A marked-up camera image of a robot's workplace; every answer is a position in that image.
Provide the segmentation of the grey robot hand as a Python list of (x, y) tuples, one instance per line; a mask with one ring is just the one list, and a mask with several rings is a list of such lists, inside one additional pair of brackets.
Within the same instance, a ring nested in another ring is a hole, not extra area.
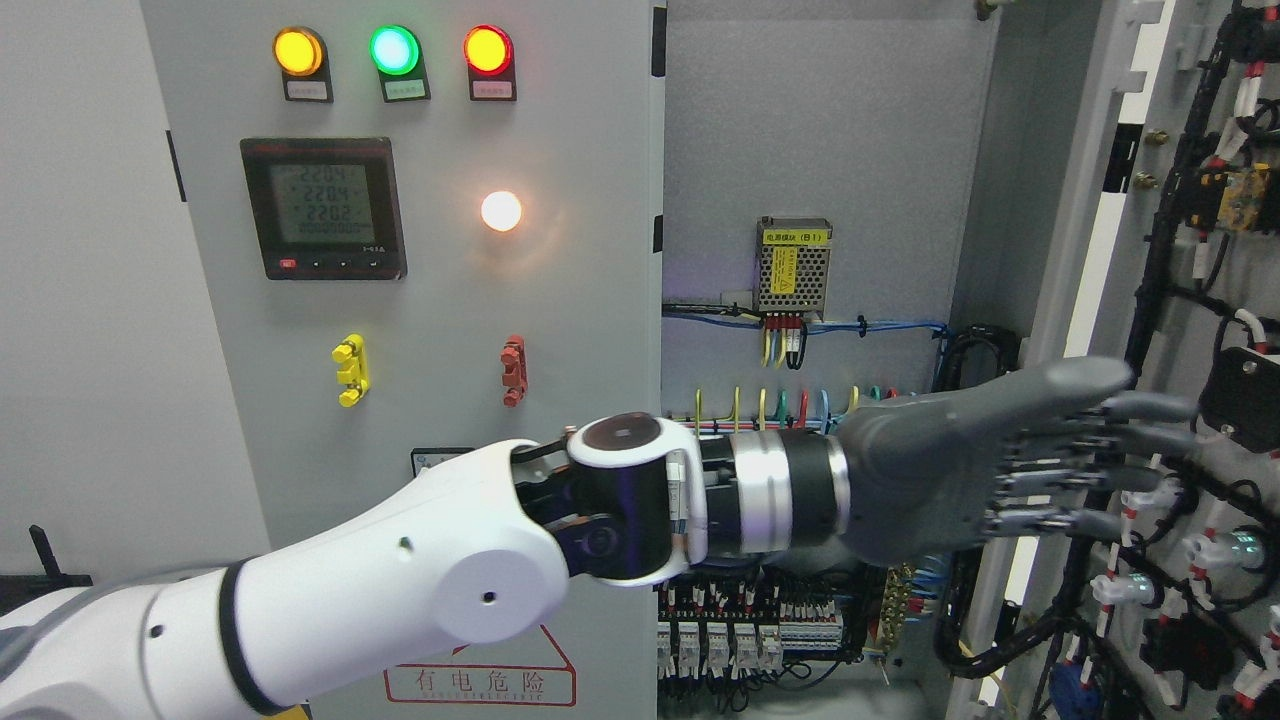
[(1189, 398), (1137, 391), (1116, 357), (1066, 357), (984, 384), (855, 411), (837, 434), (852, 510), (842, 546), (887, 568), (1001, 537), (1117, 541), (1071, 492), (1151, 492), (1155, 455), (1196, 447)]

